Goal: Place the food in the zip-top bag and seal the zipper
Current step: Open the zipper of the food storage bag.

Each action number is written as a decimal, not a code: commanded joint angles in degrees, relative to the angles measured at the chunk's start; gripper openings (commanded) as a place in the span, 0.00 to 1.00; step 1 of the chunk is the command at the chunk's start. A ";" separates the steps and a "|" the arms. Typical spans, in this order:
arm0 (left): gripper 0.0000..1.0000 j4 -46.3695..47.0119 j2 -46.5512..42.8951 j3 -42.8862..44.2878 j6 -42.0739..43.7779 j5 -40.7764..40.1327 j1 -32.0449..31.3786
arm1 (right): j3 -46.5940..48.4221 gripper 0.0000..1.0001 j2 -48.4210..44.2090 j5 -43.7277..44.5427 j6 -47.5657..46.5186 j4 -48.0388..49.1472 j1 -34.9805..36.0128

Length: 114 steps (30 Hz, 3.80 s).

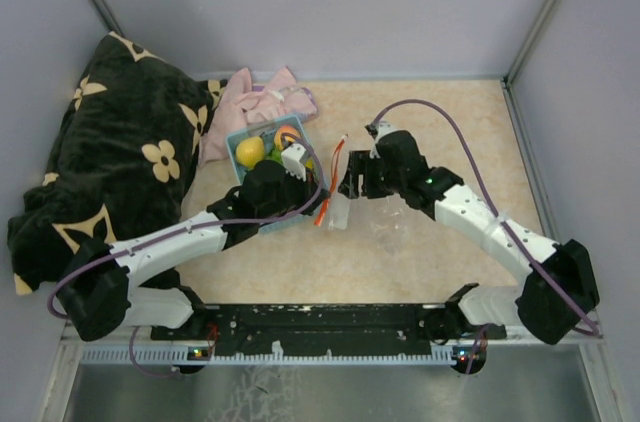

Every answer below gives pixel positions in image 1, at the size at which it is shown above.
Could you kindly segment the green grape bunch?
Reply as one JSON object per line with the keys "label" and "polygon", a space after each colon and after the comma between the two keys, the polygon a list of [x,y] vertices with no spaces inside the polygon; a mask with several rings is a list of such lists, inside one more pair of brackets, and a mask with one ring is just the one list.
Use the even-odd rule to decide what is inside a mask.
{"label": "green grape bunch", "polygon": [[283,164],[282,151],[279,150],[277,147],[274,147],[270,152],[268,152],[265,155],[264,160],[265,161],[273,161],[273,162],[278,163],[279,165],[282,165]]}

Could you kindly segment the clear zip top bag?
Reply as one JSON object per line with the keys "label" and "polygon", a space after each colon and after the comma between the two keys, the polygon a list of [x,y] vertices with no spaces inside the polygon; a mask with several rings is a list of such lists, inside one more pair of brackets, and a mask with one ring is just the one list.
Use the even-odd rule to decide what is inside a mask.
{"label": "clear zip top bag", "polygon": [[351,148],[348,134],[342,134],[328,168],[329,197],[320,205],[314,225],[346,234],[350,240],[366,240],[377,251],[397,256],[407,248],[410,239],[408,208],[404,202],[398,196],[351,200],[338,192]]}

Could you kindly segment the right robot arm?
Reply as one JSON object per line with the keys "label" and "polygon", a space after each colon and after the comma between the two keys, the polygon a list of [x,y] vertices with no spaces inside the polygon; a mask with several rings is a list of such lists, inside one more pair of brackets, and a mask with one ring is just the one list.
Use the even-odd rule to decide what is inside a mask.
{"label": "right robot arm", "polygon": [[494,213],[461,177],[431,167],[406,130],[380,130],[370,150],[352,150],[339,193],[349,199],[399,196],[410,208],[474,242],[516,280],[510,287],[472,286],[446,314],[461,338],[481,326],[520,325],[555,345],[600,302],[587,248],[561,244]]}

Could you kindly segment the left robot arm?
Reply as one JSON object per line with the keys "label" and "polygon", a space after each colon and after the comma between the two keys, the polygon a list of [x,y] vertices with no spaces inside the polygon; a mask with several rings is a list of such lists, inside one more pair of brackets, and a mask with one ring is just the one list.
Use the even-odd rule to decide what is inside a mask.
{"label": "left robot arm", "polygon": [[311,214],[325,196],[324,178],[317,172],[307,167],[290,172],[263,161],[241,185],[183,222],[126,241],[86,240],[51,299],[85,342],[125,326],[160,326],[197,338],[208,326],[198,299],[179,283],[155,288],[150,281],[184,262],[241,244],[267,225]]}

